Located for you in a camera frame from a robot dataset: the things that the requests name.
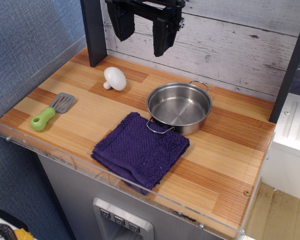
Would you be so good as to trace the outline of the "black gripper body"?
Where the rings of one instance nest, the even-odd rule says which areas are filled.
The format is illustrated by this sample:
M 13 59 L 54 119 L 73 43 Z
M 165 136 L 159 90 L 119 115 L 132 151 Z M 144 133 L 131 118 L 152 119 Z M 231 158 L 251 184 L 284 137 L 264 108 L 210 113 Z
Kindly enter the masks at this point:
M 184 0 L 107 0 L 108 2 L 122 3 L 123 7 L 141 18 L 149 21 L 156 19 L 168 20 L 174 23 L 176 31 L 184 26 L 182 9 L 185 7 Z

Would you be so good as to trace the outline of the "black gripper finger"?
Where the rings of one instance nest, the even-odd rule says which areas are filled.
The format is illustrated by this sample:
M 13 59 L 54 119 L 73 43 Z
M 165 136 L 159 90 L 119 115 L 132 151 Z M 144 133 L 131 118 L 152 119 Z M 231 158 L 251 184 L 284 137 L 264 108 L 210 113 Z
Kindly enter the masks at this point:
M 135 31 L 134 13 L 115 1 L 107 2 L 107 11 L 117 38 L 121 42 L 127 40 Z
M 173 46 L 177 30 L 173 22 L 157 18 L 153 22 L 152 33 L 154 55 L 160 57 Z

